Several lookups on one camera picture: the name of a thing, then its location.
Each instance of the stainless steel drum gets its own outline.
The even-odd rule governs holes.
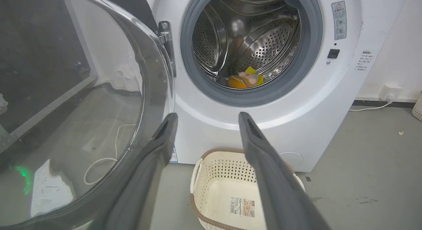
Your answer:
[[[212,0],[193,33],[201,71],[222,86],[249,66],[272,80],[290,64],[299,42],[299,13],[283,0]]]

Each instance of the brown basket rim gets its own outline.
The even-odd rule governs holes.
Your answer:
[[[206,151],[203,155],[202,155],[202,159],[205,159],[208,155],[210,155],[211,153],[215,153],[215,152],[231,152],[231,153],[244,153],[243,150],[241,149],[234,149],[234,148],[213,148],[211,150]],[[293,168],[291,168],[291,166],[285,162],[287,164],[287,166],[290,168],[291,173],[294,174],[294,170]],[[214,221],[210,218],[205,217],[203,214],[201,214],[201,212],[199,212],[198,208],[196,207],[195,204],[195,197],[193,195],[193,193],[190,194],[190,206],[192,207],[193,212],[195,213],[195,215],[201,219],[202,221],[214,225],[216,227],[222,228],[222,229],[226,229],[226,230],[245,230],[243,228],[238,228],[238,227],[233,227],[227,224],[223,224],[220,223],[218,221]]]

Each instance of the basket bottom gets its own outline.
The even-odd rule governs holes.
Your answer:
[[[256,183],[232,179],[216,180],[210,185],[205,203],[202,214],[207,218],[246,230],[266,229]]]

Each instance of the dark baseboard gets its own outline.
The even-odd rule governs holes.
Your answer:
[[[382,102],[382,101],[358,101],[358,100],[355,100],[353,102],[353,105],[356,105],[356,106],[382,106],[382,105],[385,105],[385,104],[386,104],[386,102]],[[411,103],[411,102],[393,102],[388,107],[413,108],[413,106],[415,106],[415,103]]]

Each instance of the sticker inside basket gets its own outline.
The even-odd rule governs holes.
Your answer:
[[[255,201],[232,197],[230,203],[230,212],[247,217],[255,218]]]

